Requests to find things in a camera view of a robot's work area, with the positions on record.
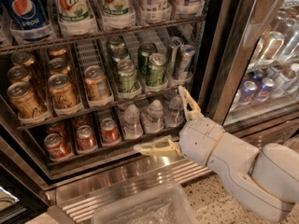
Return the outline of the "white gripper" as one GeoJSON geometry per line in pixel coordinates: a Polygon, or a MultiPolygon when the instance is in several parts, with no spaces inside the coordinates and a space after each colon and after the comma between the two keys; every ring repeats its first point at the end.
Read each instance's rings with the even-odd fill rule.
{"type": "Polygon", "coordinates": [[[209,156],[224,135],[225,130],[212,119],[203,118],[199,104],[191,97],[188,90],[178,87],[183,103],[183,110],[188,122],[179,132],[179,144],[170,135],[148,143],[134,145],[134,151],[152,157],[182,156],[201,166],[206,166],[209,156]]]}

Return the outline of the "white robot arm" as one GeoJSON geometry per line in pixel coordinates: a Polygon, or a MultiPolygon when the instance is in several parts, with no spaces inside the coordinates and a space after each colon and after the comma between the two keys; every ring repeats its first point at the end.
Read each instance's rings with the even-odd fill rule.
{"type": "Polygon", "coordinates": [[[134,146],[147,156],[181,156],[216,173],[225,189],[255,215],[282,221],[299,203],[299,153],[270,143],[257,148],[227,133],[201,113],[200,106],[182,86],[178,88],[187,120],[179,140],[162,138],[134,146]]]}

